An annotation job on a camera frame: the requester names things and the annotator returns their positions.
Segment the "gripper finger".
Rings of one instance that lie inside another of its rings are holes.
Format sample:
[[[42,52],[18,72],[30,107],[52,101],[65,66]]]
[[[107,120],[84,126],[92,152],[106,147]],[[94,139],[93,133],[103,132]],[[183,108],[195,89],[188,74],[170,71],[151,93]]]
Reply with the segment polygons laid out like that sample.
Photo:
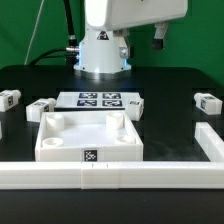
[[[118,43],[120,57],[122,59],[128,59],[130,57],[130,45],[128,42],[129,31],[127,29],[115,30],[113,35]]]
[[[162,50],[164,48],[165,36],[168,30],[168,23],[161,22],[155,24],[155,35],[152,42],[154,50]]]

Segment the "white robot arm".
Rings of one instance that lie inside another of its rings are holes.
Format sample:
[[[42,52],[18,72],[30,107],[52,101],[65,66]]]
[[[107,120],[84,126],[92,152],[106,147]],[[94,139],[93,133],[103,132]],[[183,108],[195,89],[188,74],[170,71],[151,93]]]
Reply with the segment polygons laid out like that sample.
[[[186,15],[188,0],[84,0],[85,36],[75,73],[95,80],[129,73],[128,29],[155,25],[153,48],[164,48],[168,22]]]

